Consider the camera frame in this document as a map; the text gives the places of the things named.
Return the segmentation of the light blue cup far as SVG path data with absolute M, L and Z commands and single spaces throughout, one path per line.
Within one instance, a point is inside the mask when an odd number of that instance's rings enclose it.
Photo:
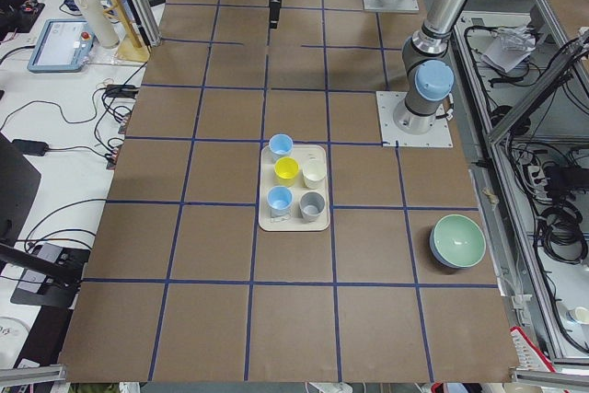
M 277 162 L 283 157 L 290 156 L 293 146 L 293 140 L 289 135 L 285 133 L 277 133 L 273 135 L 268 143 L 272 161 Z

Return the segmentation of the light blue cup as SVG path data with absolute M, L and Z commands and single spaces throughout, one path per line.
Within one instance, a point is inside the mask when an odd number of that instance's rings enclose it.
M 290 156 L 293 146 L 293 140 L 289 135 L 285 133 L 277 133 L 273 135 L 268 143 L 272 161 L 277 162 L 283 157 Z
M 274 186 L 267 193 L 271 217 L 286 216 L 290 213 L 293 194 L 288 187 Z

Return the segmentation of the yellow plastic cup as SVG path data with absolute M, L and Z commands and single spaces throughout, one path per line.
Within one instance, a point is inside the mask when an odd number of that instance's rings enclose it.
M 276 182 L 281 186 L 291 187 L 295 185 L 298 174 L 299 164 L 290 156 L 281 157 L 274 164 L 274 176 Z

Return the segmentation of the pale green white cup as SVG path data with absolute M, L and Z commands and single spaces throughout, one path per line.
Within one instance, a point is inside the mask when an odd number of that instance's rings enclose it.
M 309 159 L 302 167 L 303 180 L 308 189 L 318 189 L 327 177 L 327 168 L 320 159 Z

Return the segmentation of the light blue cup near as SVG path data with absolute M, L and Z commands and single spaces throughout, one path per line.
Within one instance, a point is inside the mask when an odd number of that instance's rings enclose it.
M 271 217 L 286 216 L 290 213 L 293 194 L 288 187 L 274 186 L 267 193 Z

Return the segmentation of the grey plastic cup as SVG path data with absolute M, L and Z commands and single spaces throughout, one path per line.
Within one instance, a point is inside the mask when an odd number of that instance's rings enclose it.
M 316 221 L 325 211 L 324 197 L 315 191 L 309 191 L 302 195 L 299 201 L 299 209 L 303 219 L 307 222 Z

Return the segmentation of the wooden mug tree stand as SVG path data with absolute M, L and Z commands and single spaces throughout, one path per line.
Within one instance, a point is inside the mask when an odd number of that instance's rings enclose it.
M 125 36 L 121 40 L 116 52 L 119 59 L 146 63 L 149 59 L 149 51 L 147 47 L 140 41 L 137 32 L 134 30 L 133 24 L 129 19 L 126 10 L 123 6 L 122 0 L 110 0 L 111 6 L 117 13 L 117 18 L 122 24 Z

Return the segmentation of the beige water bottle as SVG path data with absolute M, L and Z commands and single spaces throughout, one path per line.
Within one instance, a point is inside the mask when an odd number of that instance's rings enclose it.
M 74 0 L 74 2 L 99 44 L 106 49 L 115 48 L 120 39 L 113 25 L 105 16 L 100 0 Z

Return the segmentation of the blue teach pendant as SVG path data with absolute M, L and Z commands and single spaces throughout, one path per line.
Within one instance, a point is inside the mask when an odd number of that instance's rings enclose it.
M 94 40 L 94 33 L 83 19 L 49 19 L 27 68 L 34 74 L 79 72 L 88 60 Z

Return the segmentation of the cream plastic tray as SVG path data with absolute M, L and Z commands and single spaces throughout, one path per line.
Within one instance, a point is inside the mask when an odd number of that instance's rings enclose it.
M 320 181 L 316 189 L 310 189 L 305 184 L 304 173 L 301 169 L 310 160 L 318 160 L 324 166 L 327 165 L 327 155 L 323 146 L 318 144 L 295 144 L 292 157 L 297 161 L 300 169 L 294 181 L 289 187 L 293 195 L 293 202 L 290 205 L 289 213 L 281 216 L 273 216 L 268 203 L 268 193 L 272 187 L 278 186 L 279 182 L 274 171 L 274 162 L 271 158 L 271 150 L 265 146 L 261 150 L 260 160 L 260 207 L 259 226 L 268 232 L 296 232 L 296 231 L 323 231 L 330 225 L 329 214 L 329 178 L 325 177 Z M 325 208 L 319 212 L 318 218 L 307 221 L 300 210 L 300 199 L 304 194 L 314 191 L 325 200 Z

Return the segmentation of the black power adapter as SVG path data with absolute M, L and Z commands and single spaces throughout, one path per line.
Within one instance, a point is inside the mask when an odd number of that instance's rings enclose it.
M 12 145 L 26 156 L 44 156 L 50 150 L 49 145 L 43 141 L 14 139 Z

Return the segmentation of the green blue bowl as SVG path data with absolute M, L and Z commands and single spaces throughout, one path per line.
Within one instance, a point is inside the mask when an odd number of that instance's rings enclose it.
M 429 246 L 436 260 L 451 269 L 478 265 L 487 250 L 479 225 L 462 214 L 440 218 L 430 232 Z

